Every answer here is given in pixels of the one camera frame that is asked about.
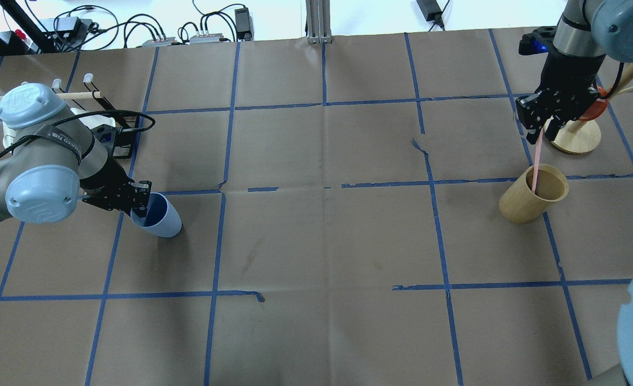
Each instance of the stirring stick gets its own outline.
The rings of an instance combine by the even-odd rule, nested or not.
[[[540,168],[540,151],[542,149],[542,135],[545,133],[545,128],[540,130],[540,135],[535,143],[535,159],[533,160],[533,182],[531,183],[531,190],[535,194],[535,185],[538,183],[538,169]]]

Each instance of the black bar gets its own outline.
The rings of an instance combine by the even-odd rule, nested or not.
[[[17,22],[18,26],[20,26],[21,29],[28,34],[28,37],[38,45],[43,53],[49,54],[57,52],[52,39],[47,37],[44,32],[40,31],[30,17],[25,14],[20,5],[17,4],[16,0],[0,0],[0,5],[2,6],[2,9],[5,10],[15,22]]]

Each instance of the white background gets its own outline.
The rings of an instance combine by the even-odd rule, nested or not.
[[[17,0],[26,9],[23,0]],[[446,0],[438,0],[445,5]],[[231,4],[223,0],[196,0],[203,12],[212,12]],[[306,5],[304,0],[244,0],[255,26],[255,40],[294,39],[304,36]],[[114,12],[119,22],[133,14],[147,13],[159,20],[168,36],[176,36],[177,28],[184,22],[199,24],[199,13],[191,0],[37,0],[29,2],[40,19],[53,18],[57,14],[83,4],[101,5]],[[446,29],[480,29],[505,27],[539,27],[556,25],[564,10],[566,0],[451,0],[444,14]],[[234,15],[233,9],[226,12]],[[114,24],[105,12],[78,12],[74,16],[93,19],[102,28]],[[7,16],[12,29],[18,25]],[[230,37],[230,30],[220,17],[208,22],[211,33],[221,32]],[[421,15],[416,0],[331,0],[331,29],[333,35],[373,35],[398,32],[427,31],[430,23]],[[9,30],[0,7],[0,31]],[[113,37],[108,32],[86,44],[85,49],[103,46]],[[151,39],[144,27],[138,27],[129,39],[129,47]],[[122,33],[110,48],[123,47]]]

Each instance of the gray robot arm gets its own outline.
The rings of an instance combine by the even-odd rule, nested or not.
[[[0,101],[0,118],[16,132],[10,158],[0,160],[0,221],[57,222],[83,201],[147,216],[152,183],[135,183],[50,88],[21,85]]]
[[[546,138],[552,141],[597,98],[608,98],[593,86],[605,56],[633,63],[633,0],[569,0],[556,27],[536,29],[519,44],[522,55],[544,51],[541,84],[516,99],[531,144],[549,118]]]

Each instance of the wooden cup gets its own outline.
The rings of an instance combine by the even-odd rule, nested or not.
[[[540,164],[535,193],[531,191],[532,181],[533,166],[526,169],[500,198],[500,212],[507,220],[517,224],[532,222],[569,193],[566,176],[548,164]]]

